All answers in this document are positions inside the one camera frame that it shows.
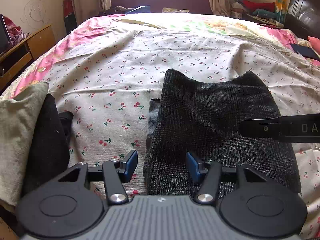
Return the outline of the dark grey checked pants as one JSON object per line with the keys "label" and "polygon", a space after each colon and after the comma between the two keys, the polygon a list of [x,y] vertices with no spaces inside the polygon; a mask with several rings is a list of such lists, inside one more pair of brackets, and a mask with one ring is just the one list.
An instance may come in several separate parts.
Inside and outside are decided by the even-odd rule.
{"label": "dark grey checked pants", "polygon": [[186,168],[187,152],[224,167],[246,163],[294,193],[301,190],[290,143],[245,138],[238,131],[246,119],[275,118],[279,109],[263,81],[246,72],[231,81],[203,83],[167,70],[150,152],[145,157],[150,195],[194,195]]}

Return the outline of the black folded cloth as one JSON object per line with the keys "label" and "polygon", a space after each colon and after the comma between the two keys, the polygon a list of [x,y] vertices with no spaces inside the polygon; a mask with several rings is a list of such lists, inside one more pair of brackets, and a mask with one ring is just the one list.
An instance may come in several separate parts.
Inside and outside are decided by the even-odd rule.
{"label": "black folded cloth", "polygon": [[47,94],[34,129],[21,197],[67,170],[72,121],[73,113],[59,113],[54,97]]}

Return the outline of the dark blue flat book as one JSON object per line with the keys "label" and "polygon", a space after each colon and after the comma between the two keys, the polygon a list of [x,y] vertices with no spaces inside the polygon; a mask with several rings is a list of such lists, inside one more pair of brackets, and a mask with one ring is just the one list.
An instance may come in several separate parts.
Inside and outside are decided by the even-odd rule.
{"label": "dark blue flat book", "polygon": [[315,51],[312,48],[293,43],[291,43],[290,46],[292,47],[294,52],[306,57],[307,59],[319,61],[319,56],[315,53]]}

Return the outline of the pink pillow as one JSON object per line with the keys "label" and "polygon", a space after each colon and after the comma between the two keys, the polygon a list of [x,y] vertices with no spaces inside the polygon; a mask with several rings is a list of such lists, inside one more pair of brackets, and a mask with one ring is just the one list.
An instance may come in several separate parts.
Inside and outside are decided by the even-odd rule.
{"label": "pink pillow", "polygon": [[308,36],[308,41],[310,42],[313,50],[317,53],[320,54],[320,39],[316,37],[311,37]]}

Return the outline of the white cherry print sheet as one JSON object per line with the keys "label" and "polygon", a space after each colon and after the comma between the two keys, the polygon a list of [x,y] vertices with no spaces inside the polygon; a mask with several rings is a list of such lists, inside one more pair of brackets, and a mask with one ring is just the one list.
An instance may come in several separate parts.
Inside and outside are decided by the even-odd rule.
{"label": "white cherry print sheet", "polygon": [[238,118],[319,112],[319,64],[263,38],[173,30],[111,30],[59,50],[46,81],[58,110],[74,115],[70,164],[134,149],[125,187],[134,196],[193,194],[187,151],[248,163],[298,192],[308,207],[301,236],[319,236],[319,144],[231,133]]}

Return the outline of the grey green folded cloth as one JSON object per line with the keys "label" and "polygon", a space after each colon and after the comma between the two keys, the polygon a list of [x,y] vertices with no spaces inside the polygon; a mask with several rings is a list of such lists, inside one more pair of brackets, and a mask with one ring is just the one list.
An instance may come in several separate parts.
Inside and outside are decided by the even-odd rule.
{"label": "grey green folded cloth", "polygon": [[1,203],[20,198],[36,121],[48,94],[46,82],[30,85],[13,99],[1,100]]}

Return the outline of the dark wooden headboard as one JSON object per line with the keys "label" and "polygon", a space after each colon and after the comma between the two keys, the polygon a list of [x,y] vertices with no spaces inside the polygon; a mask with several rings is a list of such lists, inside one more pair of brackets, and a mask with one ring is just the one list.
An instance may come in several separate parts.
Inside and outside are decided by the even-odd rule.
{"label": "dark wooden headboard", "polygon": [[291,30],[298,38],[319,38],[319,0],[290,0],[284,29]]}

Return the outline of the red cloth pile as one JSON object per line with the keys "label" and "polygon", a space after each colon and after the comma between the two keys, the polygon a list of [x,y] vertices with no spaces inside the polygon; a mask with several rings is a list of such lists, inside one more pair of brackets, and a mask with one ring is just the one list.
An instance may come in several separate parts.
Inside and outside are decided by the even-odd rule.
{"label": "red cloth pile", "polygon": [[254,12],[257,9],[263,9],[263,10],[267,10],[270,12],[274,12],[275,10],[275,3],[255,3],[255,2],[251,2],[248,0],[243,0],[242,4],[250,11],[250,12]]}

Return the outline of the pink floral bedsheet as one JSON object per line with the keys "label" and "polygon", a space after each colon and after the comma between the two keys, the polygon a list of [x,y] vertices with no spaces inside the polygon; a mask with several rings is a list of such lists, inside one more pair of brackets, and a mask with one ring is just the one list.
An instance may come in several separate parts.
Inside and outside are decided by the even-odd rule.
{"label": "pink floral bedsheet", "polygon": [[56,98],[92,98],[98,91],[157,93],[168,69],[201,82],[254,72],[278,99],[319,103],[319,62],[294,53],[291,31],[213,15],[94,17],[28,67],[1,95],[49,84]]}

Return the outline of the wooden side cabinet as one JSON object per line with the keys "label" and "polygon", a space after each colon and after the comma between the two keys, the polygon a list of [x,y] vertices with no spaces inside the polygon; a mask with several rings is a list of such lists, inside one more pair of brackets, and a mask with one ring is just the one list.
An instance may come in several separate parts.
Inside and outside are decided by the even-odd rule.
{"label": "wooden side cabinet", "polygon": [[3,93],[27,67],[55,44],[56,40],[52,26],[47,25],[23,39],[7,52],[1,54],[1,93]]}

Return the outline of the blue bag on bench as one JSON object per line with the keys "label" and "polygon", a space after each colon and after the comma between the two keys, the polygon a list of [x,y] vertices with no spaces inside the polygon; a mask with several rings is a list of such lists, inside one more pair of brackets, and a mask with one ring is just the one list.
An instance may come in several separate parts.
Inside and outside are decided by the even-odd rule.
{"label": "blue bag on bench", "polygon": [[151,7],[149,5],[141,5],[135,8],[128,8],[125,10],[125,15],[150,13]]}

